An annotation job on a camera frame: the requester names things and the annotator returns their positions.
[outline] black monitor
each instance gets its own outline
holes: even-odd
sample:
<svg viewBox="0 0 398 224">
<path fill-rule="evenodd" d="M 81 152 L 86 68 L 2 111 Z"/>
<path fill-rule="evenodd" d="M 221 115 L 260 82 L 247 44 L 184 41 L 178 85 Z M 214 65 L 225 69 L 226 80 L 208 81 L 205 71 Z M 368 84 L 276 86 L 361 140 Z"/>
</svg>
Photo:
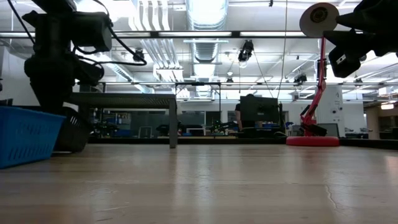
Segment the black monitor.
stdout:
<svg viewBox="0 0 398 224">
<path fill-rule="evenodd" d="M 325 128 L 328 132 L 326 136 L 333 136 L 333 137 L 340 137 L 339 131 L 338 131 L 338 124 L 336 123 L 320 123 L 317 124 L 317 126 L 321 128 Z"/>
<path fill-rule="evenodd" d="M 241 96 L 242 121 L 268 121 L 279 124 L 277 98 Z"/>
</svg>

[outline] wire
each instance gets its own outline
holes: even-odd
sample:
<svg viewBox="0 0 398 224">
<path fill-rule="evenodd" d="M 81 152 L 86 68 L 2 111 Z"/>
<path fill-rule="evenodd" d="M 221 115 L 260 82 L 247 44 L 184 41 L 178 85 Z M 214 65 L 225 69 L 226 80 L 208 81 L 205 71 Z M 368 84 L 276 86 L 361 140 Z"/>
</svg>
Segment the wire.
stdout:
<svg viewBox="0 0 398 224">
<path fill-rule="evenodd" d="M 243 48 L 243 46 L 244 46 L 244 43 L 245 43 L 245 40 L 243 40 L 243 44 L 242 44 L 242 46 L 240 47 L 240 48 L 238 48 L 238 50 L 236 51 L 236 53 L 235 53 L 235 58 L 234 59 L 229 59 L 229 57 L 228 57 L 228 59 L 229 59 L 229 61 L 231 61 L 231 66 L 229 66 L 229 69 L 228 69 L 228 71 L 229 72 L 232 72 L 231 71 L 231 68 L 232 68 L 232 66 L 234 65 L 234 63 L 235 63 L 235 59 L 236 58 L 238 58 L 238 56 L 239 56 L 239 52 L 241 51 L 241 49 Z"/>
<path fill-rule="evenodd" d="M 17 10 L 15 9 L 14 5 L 12 4 L 11 0 L 7 0 L 8 4 L 10 5 L 12 11 L 14 12 L 15 16 L 17 17 L 18 21 L 21 23 L 22 27 L 24 28 L 26 34 L 28 35 L 30 41 L 35 44 L 35 40 L 33 39 L 32 35 L 30 34 L 29 30 L 26 28 L 24 21 L 22 21 L 21 17 L 19 16 Z"/>
<path fill-rule="evenodd" d="M 109 17 L 109 11 L 108 11 L 108 9 L 106 8 L 106 6 L 102 3 L 102 2 L 100 2 L 99 0 L 93 0 L 94 2 L 97 2 L 98 4 L 100 4 L 100 5 L 102 5 L 104 8 L 105 8 L 105 10 L 106 10 L 106 14 L 108 15 L 108 17 Z"/>
<path fill-rule="evenodd" d="M 136 56 L 141 62 L 143 63 L 130 63 L 127 62 L 125 65 L 135 65 L 135 66 L 145 66 L 147 65 L 147 61 L 145 61 L 140 55 L 136 54 L 133 50 L 131 50 L 116 34 L 115 32 L 112 30 L 111 27 L 109 27 L 109 31 L 111 31 L 111 34 L 113 35 L 113 37 L 119 42 L 120 45 L 122 45 L 130 54 L 132 54 L 133 56 Z"/>
<path fill-rule="evenodd" d="M 269 89 L 269 87 L 268 87 L 267 80 L 266 80 L 266 78 L 265 78 L 264 74 L 262 73 L 262 70 L 261 70 L 261 67 L 260 67 L 259 60 L 257 59 L 257 55 L 256 55 L 256 53 L 255 53 L 255 51 L 254 51 L 254 50 L 253 50 L 253 54 L 254 54 L 254 58 L 256 58 L 257 66 L 259 67 L 259 70 L 260 70 L 261 76 L 262 76 L 262 78 L 264 79 L 264 83 L 266 84 L 266 86 L 267 86 L 267 89 L 268 89 L 269 93 L 271 94 L 271 97 L 273 98 L 274 96 L 272 95 L 272 92 L 271 92 L 271 90 L 270 90 L 270 89 Z"/>
<path fill-rule="evenodd" d="M 90 62 L 94 62 L 94 64 L 97 62 L 96 60 L 93 60 L 93 59 L 91 59 L 91 58 L 86 58 L 86 57 L 83 57 L 83 56 L 80 56 L 80 55 L 77 55 L 77 57 L 80 58 L 80 59 L 83 59 L 83 60 L 87 60 L 87 61 L 90 61 Z M 104 77 L 104 75 L 105 75 L 105 69 L 104 69 L 104 67 L 103 67 L 101 64 L 99 64 L 99 67 L 100 67 L 100 69 L 101 69 L 101 77 L 100 77 L 99 79 L 102 79 L 102 78 Z M 80 68 L 83 70 L 83 72 L 85 73 L 85 75 L 86 75 L 88 78 L 90 78 L 89 73 L 87 73 L 87 72 L 83 69 L 82 66 L 80 66 Z"/>
<path fill-rule="evenodd" d="M 81 49 L 81 48 L 79 48 L 79 47 L 77 47 L 77 46 L 75 46 L 75 47 L 73 48 L 73 53 L 75 53 L 76 50 L 79 51 L 79 52 L 81 52 L 81 53 L 83 53 L 83 54 L 85 54 L 85 55 L 91 55 L 91 54 L 99 53 L 99 51 L 97 51 L 97 50 L 93 50 L 93 51 L 91 51 L 91 52 L 87 52 L 87 51 L 85 51 L 85 50 L 83 50 L 83 49 Z"/>
<path fill-rule="evenodd" d="M 286 0 L 286 9 L 285 9 L 285 42 L 284 42 L 284 54 L 282 56 L 282 75 L 281 75 L 280 82 L 279 82 L 278 95 L 276 97 L 277 99 L 279 97 L 280 87 L 282 86 L 282 80 L 284 79 L 285 51 L 286 51 L 286 32 L 287 32 L 287 0 Z"/>
<path fill-rule="evenodd" d="M 105 10 L 106 10 L 106 14 L 108 15 L 108 17 L 109 17 L 109 11 L 108 11 L 108 9 L 106 8 L 106 6 L 102 3 L 102 2 L 100 2 L 99 0 L 93 0 L 94 2 L 97 2 L 98 4 L 100 4 L 100 5 L 102 5 L 104 8 L 105 8 Z M 109 28 L 109 31 L 111 32 L 111 34 L 112 34 L 112 36 L 119 42 L 119 44 L 120 45 L 122 45 L 130 54 L 132 54 L 133 56 L 135 56 L 135 57 L 137 57 L 141 62 L 143 62 L 143 63 L 130 63 L 130 62 L 101 62 L 101 63 L 114 63 L 114 64 L 120 64 L 120 65 L 135 65 L 135 66 L 145 66 L 145 65 L 147 65 L 147 61 L 145 61 L 140 55 L 138 55 L 138 54 L 136 54 L 133 50 L 131 50 L 119 37 L 118 37 L 118 35 L 116 35 L 116 33 L 113 31 L 113 29 L 112 29 L 112 26 L 113 26 L 113 24 L 112 24 L 112 22 L 110 22 L 109 24 L 108 24 L 108 28 Z"/>
</svg>

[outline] ceiling light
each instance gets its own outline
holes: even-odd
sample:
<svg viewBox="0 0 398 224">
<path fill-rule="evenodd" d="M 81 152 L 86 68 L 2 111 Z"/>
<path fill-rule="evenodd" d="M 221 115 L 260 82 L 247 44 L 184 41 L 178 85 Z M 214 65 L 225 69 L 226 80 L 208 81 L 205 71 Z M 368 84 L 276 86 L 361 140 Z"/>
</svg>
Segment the ceiling light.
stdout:
<svg viewBox="0 0 398 224">
<path fill-rule="evenodd" d="M 381 109 L 382 110 L 391 110 L 391 109 L 394 109 L 394 105 L 393 104 L 381 105 Z"/>
<path fill-rule="evenodd" d="M 159 32 L 160 37 L 231 37 L 232 32 L 195 31 L 195 32 Z"/>
<path fill-rule="evenodd" d="M 35 32 L 30 32 L 32 37 L 35 37 Z M 28 38 L 28 35 L 25 32 L 1 32 L 0 38 Z"/>
<path fill-rule="evenodd" d="M 115 31 L 119 38 L 128 37 L 150 37 L 150 32 L 139 32 L 139 31 Z"/>
<path fill-rule="evenodd" d="M 265 31 L 265 32 L 241 32 L 241 37 L 306 37 L 303 32 L 300 31 L 288 31 L 288 32 L 274 32 L 274 31 Z"/>
<path fill-rule="evenodd" d="M 139 83 L 135 83 L 136 85 L 175 85 L 175 83 L 162 83 L 162 82 L 154 82 L 154 83 L 150 83 L 150 82 L 139 82 Z"/>
<path fill-rule="evenodd" d="M 107 85 L 131 85 L 131 82 L 109 82 Z"/>
<path fill-rule="evenodd" d="M 195 43 L 203 43 L 203 44 L 227 44 L 229 43 L 228 40 L 184 40 L 186 44 L 195 44 Z"/>
<path fill-rule="evenodd" d="M 224 83 L 221 83 L 222 85 L 231 85 L 231 83 L 230 82 L 224 82 Z M 257 85 L 258 83 L 254 83 L 254 82 L 245 82 L 245 83 L 234 83 L 234 85 Z"/>
</svg>

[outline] tape roll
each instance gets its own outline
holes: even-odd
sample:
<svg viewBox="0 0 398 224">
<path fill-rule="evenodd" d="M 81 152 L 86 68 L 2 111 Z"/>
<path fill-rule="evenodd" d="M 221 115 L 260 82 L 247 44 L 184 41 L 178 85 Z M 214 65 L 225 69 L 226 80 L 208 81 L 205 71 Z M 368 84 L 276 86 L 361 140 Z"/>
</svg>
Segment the tape roll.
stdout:
<svg viewBox="0 0 398 224">
<path fill-rule="evenodd" d="M 300 29 L 307 37 L 320 38 L 323 31 L 334 30 L 339 12 L 330 3 L 317 3 L 309 7 L 300 18 Z"/>
</svg>

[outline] white pipe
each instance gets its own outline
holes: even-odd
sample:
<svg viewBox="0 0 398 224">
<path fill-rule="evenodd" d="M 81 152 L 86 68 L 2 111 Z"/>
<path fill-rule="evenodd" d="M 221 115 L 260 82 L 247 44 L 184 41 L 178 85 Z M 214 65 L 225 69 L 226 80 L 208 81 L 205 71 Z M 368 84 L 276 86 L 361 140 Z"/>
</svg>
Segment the white pipe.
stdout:
<svg viewBox="0 0 398 224">
<path fill-rule="evenodd" d="M 170 26 L 169 26 L 169 5 L 167 0 L 162 0 L 162 25 L 163 25 L 163 29 L 164 30 L 170 30 Z M 175 65 L 175 68 L 180 68 L 180 63 L 178 62 L 178 57 L 177 57 L 177 53 L 174 47 L 174 43 L 172 39 L 168 39 L 167 41 L 165 41 L 165 43 L 163 45 L 167 45 L 167 43 L 169 43 L 168 45 L 168 49 L 170 49 L 170 56 L 169 56 L 169 60 L 170 62 L 173 62 L 173 64 Z"/>
<path fill-rule="evenodd" d="M 145 30 L 152 30 L 149 24 L 149 3 L 148 0 L 142 0 L 142 24 Z"/>
<path fill-rule="evenodd" d="M 173 43 L 173 39 L 167 39 L 169 45 L 170 45 L 170 49 L 171 49 L 171 54 L 174 58 L 174 64 L 176 68 L 180 68 L 180 63 L 178 62 L 178 57 L 177 57 L 177 53 L 175 52 L 175 47 L 174 47 L 174 43 Z"/>
<path fill-rule="evenodd" d="M 141 40 L 141 44 L 144 47 L 144 49 L 147 50 L 152 61 L 154 61 L 154 63 L 156 63 L 159 68 L 162 68 L 162 65 L 160 64 L 158 58 L 155 56 L 155 53 L 153 53 L 152 49 L 147 45 L 147 40 Z"/>
<path fill-rule="evenodd" d="M 133 1 L 131 0 L 131 16 L 129 16 L 129 27 L 131 30 L 144 30 L 144 28 L 141 25 L 141 20 L 140 20 L 140 12 L 139 12 L 139 4 L 138 6 L 134 5 Z"/>
<path fill-rule="evenodd" d="M 170 30 L 169 26 L 169 6 L 167 0 L 162 0 L 162 25 L 164 30 Z"/>
<path fill-rule="evenodd" d="M 162 39 L 162 40 L 160 40 L 160 43 L 162 43 L 162 46 L 163 46 L 164 50 L 166 51 L 167 58 L 169 59 L 169 62 L 170 62 L 170 67 L 175 68 L 174 60 L 170 53 L 170 49 L 167 46 L 166 41 L 164 39 Z"/>
<path fill-rule="evenodd" d="M 151 0 L 152 2 L 152 25 L 154 25 L 155 30 L 162 30 L 159 24 L 159 4 L 157 0 Z"/>
<path fill-rule="evenodd" d="M 152 44 L 153 44 L 154 48 L 155 48 L 156 51 L 159 53 L 160 59 L 162 59 L 162 63 L 165 65 L 166 68 L 168 68 L 168 67 L 169 67 L 169 64 L 167 63 L 167 60 L 166 60 L 166 58 L 164 57 L 162 48 L 159 46 L 158 41 L 157 41 L 156 39 L 152 39 L 151 41 L 152 41 Z"/>
<path fill-rule="evenodd" d="M 144 41 L 146 42 L 146 46 L 148 46 L 148 48 L 154 53 L 154 56 L 156 58 L 156 61 L 158 61 L 158 64 L 160 65 L 160 68 L 164 68 L 165 65 L 164 65 L 163 61 L 161 61 L 161 59 L 159 58 L 159 55 L 157 54 L 156 49 L 152 45 L 150 40 L 144 40 Z"/>
</svg>

